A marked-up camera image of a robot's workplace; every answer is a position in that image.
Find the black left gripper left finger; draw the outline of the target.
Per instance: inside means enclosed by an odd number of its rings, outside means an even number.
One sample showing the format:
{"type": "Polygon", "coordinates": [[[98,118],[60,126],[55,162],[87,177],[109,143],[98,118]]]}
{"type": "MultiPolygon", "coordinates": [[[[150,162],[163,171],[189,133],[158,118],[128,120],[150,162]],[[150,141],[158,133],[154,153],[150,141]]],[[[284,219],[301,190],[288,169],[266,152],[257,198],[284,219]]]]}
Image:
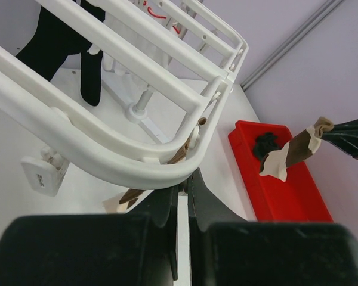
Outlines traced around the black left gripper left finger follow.
{"type": "Polygon", "coordinates": [[[172,285],[178,187],[124,214],[23,216],[0,238],[0,285],[172,285]]]}

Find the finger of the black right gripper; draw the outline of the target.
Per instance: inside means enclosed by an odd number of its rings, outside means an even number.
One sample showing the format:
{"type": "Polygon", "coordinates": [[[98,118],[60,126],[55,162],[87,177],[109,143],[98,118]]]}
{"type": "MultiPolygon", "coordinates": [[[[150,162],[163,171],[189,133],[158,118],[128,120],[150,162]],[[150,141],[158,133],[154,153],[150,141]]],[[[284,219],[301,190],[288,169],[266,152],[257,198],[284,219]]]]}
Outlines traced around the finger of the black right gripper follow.
{"type": "Polygon", "coordinates": [[[358,160],[358,119],[335,125],[322,139],[358,160]]]}

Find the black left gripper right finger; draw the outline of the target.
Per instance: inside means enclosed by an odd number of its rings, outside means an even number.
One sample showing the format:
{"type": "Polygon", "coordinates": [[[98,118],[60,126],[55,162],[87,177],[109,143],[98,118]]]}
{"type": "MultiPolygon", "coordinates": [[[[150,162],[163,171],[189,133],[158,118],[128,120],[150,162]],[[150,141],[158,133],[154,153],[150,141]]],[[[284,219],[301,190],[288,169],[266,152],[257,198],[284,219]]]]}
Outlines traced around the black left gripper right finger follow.
{"type": "Polygon", "coordinates": [[[187,180],[193,285],[358,285],[358,242],[335,223],[248,222],[187,180]]]}

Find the white plastic clip hanger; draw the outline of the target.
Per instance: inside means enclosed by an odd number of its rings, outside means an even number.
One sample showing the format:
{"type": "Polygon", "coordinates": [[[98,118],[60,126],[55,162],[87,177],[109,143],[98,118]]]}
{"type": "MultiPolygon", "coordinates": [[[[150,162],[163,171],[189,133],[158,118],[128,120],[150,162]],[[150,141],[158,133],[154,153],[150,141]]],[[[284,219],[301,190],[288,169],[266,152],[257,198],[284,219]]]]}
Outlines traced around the white plastic clip hanger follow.
{"type": "Polygon", "coordinates": [[[201,164],[248,52],[246,40],[201,1],[41,1],[103,52],[101,99],[80,93],[81,54],[51,81],[0,46],[0,110],[39,138],[41,157],[21,160],[31,187],[54,196],[74,164],[126,188],[163,189],[201,164]],[[103,88],[120,83],[134,102],[149,85],[157,144],[103,88]]]}

